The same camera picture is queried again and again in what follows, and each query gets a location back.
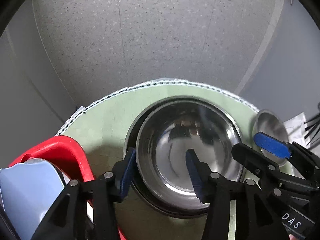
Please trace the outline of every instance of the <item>light blue object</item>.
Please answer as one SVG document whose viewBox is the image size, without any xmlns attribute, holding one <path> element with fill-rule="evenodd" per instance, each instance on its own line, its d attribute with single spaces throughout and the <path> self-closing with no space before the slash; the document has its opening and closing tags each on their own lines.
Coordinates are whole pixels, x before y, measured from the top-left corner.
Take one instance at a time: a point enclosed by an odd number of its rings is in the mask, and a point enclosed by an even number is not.
<svg viewBox="0 0 320 240">
<path fill-rule="evenodd" d="M 267 150 L 281 159 L 290 158 L 291 156 L 291 153 L 285 143 L 268 136 L 263 132 L 256 133 L 253 137 L 253 140 L 257 146 Z"/>
<path fill-rule="evenodd" d="M 63 188 L 59 174 L 47 161 L 0 169 L 1 205 L 21 240 L 31 239 Z"/>
</svg>

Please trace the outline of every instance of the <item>light green mat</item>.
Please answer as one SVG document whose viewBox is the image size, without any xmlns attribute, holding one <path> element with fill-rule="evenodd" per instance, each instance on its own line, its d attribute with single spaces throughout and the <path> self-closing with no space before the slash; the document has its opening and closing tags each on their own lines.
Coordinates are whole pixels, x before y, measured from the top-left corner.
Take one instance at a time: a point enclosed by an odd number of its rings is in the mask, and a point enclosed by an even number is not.
<svg viewBox="0 0 320 240">
<path fill-rule="evenodd" d="M 195 82 L 152 81 L 117 91 L 80 111 L 60 129 L 75 139 L 87 154 L 95 175 L 110 171 L 122 159 L 127 131 L 150 104 L 170 96 L 189 95 L 220 106 L 236 121 L 245 144 L 252 145 L 252 120 L 258 109 L 230 92 Z M 247 172 L 246 177 L 257 180 Z M 235 203 L 232 203 L 230 232 L 235 231 Z M 206 216 L 173 219 L 155 212 L 130 189 L 123 203 L 116 205 L 119 226 L 128 240 L 201 239 Z"/>
</svg>

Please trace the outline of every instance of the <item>metal bowl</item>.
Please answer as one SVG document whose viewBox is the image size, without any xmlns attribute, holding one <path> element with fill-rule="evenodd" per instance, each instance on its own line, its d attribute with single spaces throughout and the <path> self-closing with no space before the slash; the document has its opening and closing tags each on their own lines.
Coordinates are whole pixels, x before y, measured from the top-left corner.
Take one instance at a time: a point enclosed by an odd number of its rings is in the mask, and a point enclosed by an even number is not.
<svg viewBox="0 0 320 240">
<path fill-rule="evenodd" d="M 192 96 L 173 96 L 164 98 L 162 100 L 159 100 L 147 108 L 145 108 L 132 122 L 128 133 L 125 138 L 124 142 L 124 150 L 123 150 L 123 157 L 125 156 L 127 150 L 129 147 L 136 147 L 137 137 L 139 130 L 141 128 L 141 125 L 145 121 L 145 119 L 151 114 L 155 109 L 160 107 L 161 105 L 172 102 L 179 99 L 190 99 L 196 102 L 200 103 L 206 103 L 202 99 L 192 97 Z M 186 211 L 181 208 L 173 207 L 170 205 L 167 205 L 166 203 L 160 201 L 158 198 L 156 198 L 147 188 L 147 186 L 144 184 L 138 167 L 133 167 L 133 179 L 132 179 L 132 188 L 133 190 L 141 197 L 141 199 L 150 207 L 158 211 L 159 213 L 162 213 L 164 215 L 168 215 L 175 218 L 190 218 L 190 217 L 198 217 L 206 213 L 206 210 L 194 210 L 194 211 Z"/>
<path fill-rule="evenodd" d="M 173 100 L 144 120 L 136 142 L 138 170 L 148 190 L 166 207 L 200 214 L 209 204 L 195 196 L 186 150 L 193 148 L 212 171 L 241 181 L 243 167 L 231 156 L 238 142 L 239 129 L 223 110 L 192 98 Z"/>
<path fill-rule="evenodd" d="M 289 141 L 289 136 L 283 122 L 269 110 L 261 110 L 258 112 L 253 125 L 252 136 L 254 137 L 257 132 L 263 132 L 282 142 Z M 268 157 L 280 167 L 285 165 L 287 159 L 280 159 L 265 149 L 260 149 L 265 157 Z"/>
</svg>

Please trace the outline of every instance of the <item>speckled floor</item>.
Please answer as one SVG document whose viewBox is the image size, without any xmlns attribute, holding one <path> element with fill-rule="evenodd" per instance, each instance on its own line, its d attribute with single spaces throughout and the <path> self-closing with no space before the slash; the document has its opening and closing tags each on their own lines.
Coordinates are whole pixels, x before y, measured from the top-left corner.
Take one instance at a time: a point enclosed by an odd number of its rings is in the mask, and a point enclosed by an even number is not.
<svg viewBox="0 0 320 240">
<path fill-rule="evenodd" d="M 235 91 L 276 0 L 33 0 L 51 62 L 77 105 L 160 77 Z"/>
</svg>

